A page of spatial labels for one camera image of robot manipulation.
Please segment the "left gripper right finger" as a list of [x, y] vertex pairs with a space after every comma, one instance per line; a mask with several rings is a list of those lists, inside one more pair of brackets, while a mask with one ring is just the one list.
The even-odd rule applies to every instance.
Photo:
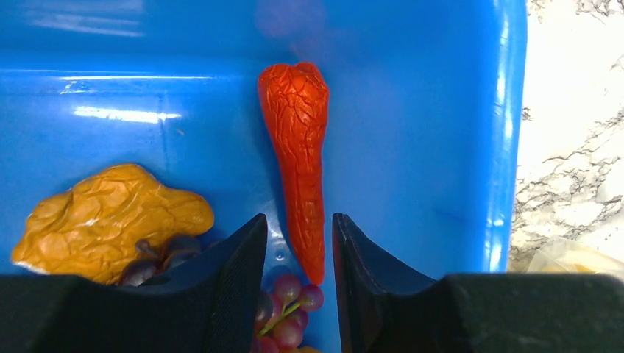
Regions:
[[621, 352], [623, 282], [605, 274], [435, 280], [332, 221], [343, 352]]

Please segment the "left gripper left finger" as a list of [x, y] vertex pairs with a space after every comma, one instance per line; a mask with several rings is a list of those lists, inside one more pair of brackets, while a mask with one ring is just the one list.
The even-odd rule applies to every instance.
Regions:
[[1, 277], [3, 352], [248, 352], [267, 244], [256, 215], [137, 287], [73, 275]]

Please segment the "purple grapes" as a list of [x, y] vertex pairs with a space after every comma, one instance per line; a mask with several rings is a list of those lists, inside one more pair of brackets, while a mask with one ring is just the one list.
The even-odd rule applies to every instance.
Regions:
[[[137, 240], [138, 257], [129, 262], [118, 279], [120, 286], [139, 286], [148, 279], [199, 255], [202, 247], [191, 235], [173, 235], [154, 247], [147, 239]], [[322, 290], [303, 285], [293, 274], [277, 278], [273, 289], [260, 293], [255, 314], [251, 352], [315, 352], [302, 345], [308, 314], [324, 303]]]

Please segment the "orange nugget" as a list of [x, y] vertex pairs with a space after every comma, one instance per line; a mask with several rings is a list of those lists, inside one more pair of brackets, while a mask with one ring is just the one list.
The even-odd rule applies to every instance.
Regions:
[[112, 285], [137, 258], [138, 240], [161, 246], [172, 235], [197, 236], [213, 225], [202, 196], [166, 187], [139, 165], [114, 165], [39, 202], [10, 260], [39, 274]]

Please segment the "clear zip top bag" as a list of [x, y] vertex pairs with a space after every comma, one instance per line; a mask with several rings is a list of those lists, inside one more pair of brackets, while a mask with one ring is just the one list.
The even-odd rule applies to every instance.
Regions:
[[550, 238], [539, 247], [526, 271], [605, 274], [623, 281], [623, 262], [574, 240]]

